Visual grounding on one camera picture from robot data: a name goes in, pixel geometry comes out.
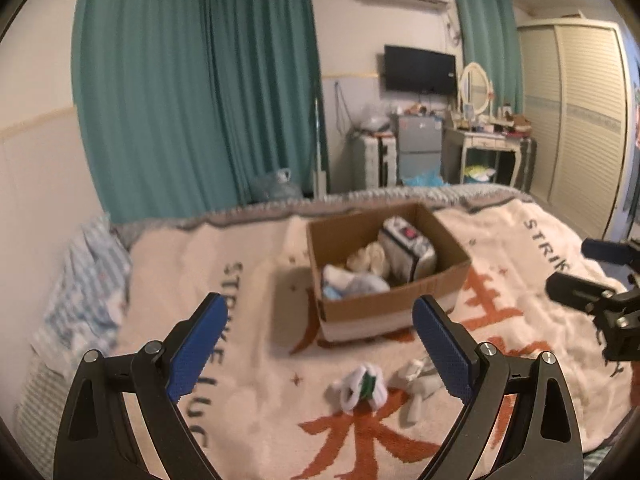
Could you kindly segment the white socks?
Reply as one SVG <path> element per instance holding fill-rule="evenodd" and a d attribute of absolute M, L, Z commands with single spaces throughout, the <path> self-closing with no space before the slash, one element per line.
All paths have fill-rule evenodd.
<path fill-rule="evenodd" d="M 422 419 L 422 405 L 444 386 L 442 378 L 427 355 L 411 359 L 392 378 L 390 385 L 402 390 L 408 396 L 407 406 L 401 415 L 401 426 L 416 426 Z"/>

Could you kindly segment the floral tissue paper pack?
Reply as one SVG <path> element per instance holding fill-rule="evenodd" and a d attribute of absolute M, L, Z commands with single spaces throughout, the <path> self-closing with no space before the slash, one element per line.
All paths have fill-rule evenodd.
<path fill-rule="evenodd" d="M 419 281 L 436 272 L 434 245 L 406 219 L 399 216 L 386 219 L 378 231 L 378 242 L 390 264 L 390 272 L 399 283 Z"/>

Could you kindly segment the white green sock pair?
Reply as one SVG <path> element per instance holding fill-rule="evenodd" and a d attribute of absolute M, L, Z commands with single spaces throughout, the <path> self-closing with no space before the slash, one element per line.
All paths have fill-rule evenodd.
<path fill-rule="evenodd" d="M 387 402 L 388 390 L 382 368 L 372 363 L 362 363 L 344 378 L 336 380 L 331 390 L 338 395 L 343 413 L 352 414 L 363 401 L 372 411 L 380 410 Z"/>

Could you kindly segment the cream knitted cloth bundle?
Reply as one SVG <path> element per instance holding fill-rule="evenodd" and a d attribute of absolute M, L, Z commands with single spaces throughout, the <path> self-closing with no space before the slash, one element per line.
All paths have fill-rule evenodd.
<path fill-rule="evenodd" d="M 379 242 L 367 244 L 351 254 L 346 260 L 346 268 L 354 273 L 371 273 L 379 278 L 390 276 L 390 262 Z"/>

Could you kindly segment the grey mesh cap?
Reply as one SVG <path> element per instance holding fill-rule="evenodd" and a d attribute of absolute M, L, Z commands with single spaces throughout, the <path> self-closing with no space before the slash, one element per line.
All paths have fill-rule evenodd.
<path fill-rule="evenodd" d="M 390 291 L 390 284 L 384 278 L 372 273 L 355 274 L 343 290 L 344 297 L 369 296 Z"/>

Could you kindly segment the blue floral tissue pack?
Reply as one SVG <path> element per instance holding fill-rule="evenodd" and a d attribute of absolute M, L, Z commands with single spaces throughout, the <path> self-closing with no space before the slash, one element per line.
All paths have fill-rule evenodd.
<path fill-rule="evenodd" d="M 322 269 L 323 296 L 329 300 L 341 300 L 352 296 L 352 283 L 356 280 L 357 274 L 328 264 Z"/>

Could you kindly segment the blue floral pillow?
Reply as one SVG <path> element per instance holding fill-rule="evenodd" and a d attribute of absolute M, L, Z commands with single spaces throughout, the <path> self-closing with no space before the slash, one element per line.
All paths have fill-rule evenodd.
<path fill-rule="evenodd" d="M 64 254 L 32 335 L 34 354 L 16 413 L 16 440 L 43 477 L 52 476 L 58 427 L 80 361 L 90 350 L 107 356 L 116 346 L 131 270 L 106 214 L 82 224 Z"/>

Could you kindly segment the blue plastic bag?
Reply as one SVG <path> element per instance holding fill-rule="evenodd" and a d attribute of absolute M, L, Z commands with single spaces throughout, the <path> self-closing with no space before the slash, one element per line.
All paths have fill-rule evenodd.
<path fill-rule="evenodd" d="M 401 182 L 405 186 L 410 186 L 410 188 L 440 188 L 441 186 L 448 186 L 448 183 L 444 181 L 438 170 L 428 170 L 415 177 L 402 178 Z"/>

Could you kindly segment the cream dressing table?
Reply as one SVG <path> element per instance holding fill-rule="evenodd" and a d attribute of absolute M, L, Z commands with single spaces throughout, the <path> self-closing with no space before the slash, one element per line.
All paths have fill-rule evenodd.
<path fill-rule="evenodd" d="M 536 149 L 536 142 L 530 136 L 463 130 L 456 128 L 451 119 L 446 119 L 442 128 L 440 173 L 447 183 L 463 183 L 466 170 L 472 166 L 471 154 L 491 154 L 494 158 L 491 168 L 496 173 L 490 180 L 527 191 Z"/>

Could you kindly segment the brown cardboard box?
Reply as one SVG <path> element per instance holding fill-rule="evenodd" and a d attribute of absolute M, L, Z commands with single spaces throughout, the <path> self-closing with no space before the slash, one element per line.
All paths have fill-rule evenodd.
<path fill-rule="evenodd" d="M 399 283 L 392 272 L 384 280 L 384 294 L 329 300 L 321 289 L 322 269 L 330 264 L 346 268 L 347 258 L 367 244 L 378 241 L 383 222 L 399 216 L 428 237 L 437 254 L 436 272 L 408 284 Z M 451 312 L 468 277 L 471 257 L 452 233 L 422 203 L 367 209 L 311 221 L 307 226 L 312 286 L 323 338 L 331 344 L 372 338 L 404 330 L 412 324 L 413 303 L 427 295 L 442 310 Z"/>

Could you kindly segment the small grey refrigerator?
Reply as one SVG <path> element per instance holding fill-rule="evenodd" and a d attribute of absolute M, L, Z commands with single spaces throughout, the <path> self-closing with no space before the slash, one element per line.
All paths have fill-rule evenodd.
<path fill-rule="evenodd" d="M 398 176 L 401 180 L 438 171 L 442 163 L 442 120 L 437 116 L 395 115 Z"/>

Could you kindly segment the oval vanity mirror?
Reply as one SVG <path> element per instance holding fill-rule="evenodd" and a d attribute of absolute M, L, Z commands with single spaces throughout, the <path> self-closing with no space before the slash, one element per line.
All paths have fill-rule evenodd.
<path fill-rule="evenodd" d="M 475 116 L 489 112 L 494 88 L 486 70 L 477 62 L 471 62 L 462 70 L 458 82 L 458 102 L 465 114 L 472 110 Z"/>

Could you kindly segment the grey checked bed sheet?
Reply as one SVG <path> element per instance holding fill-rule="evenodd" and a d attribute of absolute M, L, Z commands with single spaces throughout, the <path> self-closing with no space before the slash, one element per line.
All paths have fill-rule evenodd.
<path fill-rule="evenodd" d="M 275 202 L 236 207 L 223 211 L 206 212 L 183 219 L 143 219 L 114 224 L 111 233 L 126 249 L 130 249 L 145 232 L 156 229 L 193 231 L 203 224 L 214 228 L 230 228 L 256 222 L 280 221 L 292 216 L 318 219 L 336 214 L 351 214 L 360 210 L 419 202 L 430 211 L 459 208 L 465 212 L 503 205 L 510 200 L 531 203 L 532 196 L 501 184 L 455 184 L 447 186 L 398 186 L 369 191 L 330 194 L 316 200 L 276 200 Z"/>

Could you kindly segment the clear water jug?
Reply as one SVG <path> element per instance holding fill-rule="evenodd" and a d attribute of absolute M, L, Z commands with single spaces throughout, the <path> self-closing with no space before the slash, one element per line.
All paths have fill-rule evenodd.
<path fill-rule="evenodd" d="M 301 200 L 302 189 L 292 180 L 290 168 L 280 168 L 258 176 L 250 182 L 250 196 L 256 203 L 277 200 Z"/>

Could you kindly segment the black wall television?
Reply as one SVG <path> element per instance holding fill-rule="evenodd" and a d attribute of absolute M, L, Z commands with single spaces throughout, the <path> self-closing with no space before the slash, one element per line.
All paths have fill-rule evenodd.
<path fill-rule="evenodd" d="M 453 55 L 385 46 L 383 58 L 387 91 L 420 96 L 454 96 L 457 93 L 456 58 Z"/>

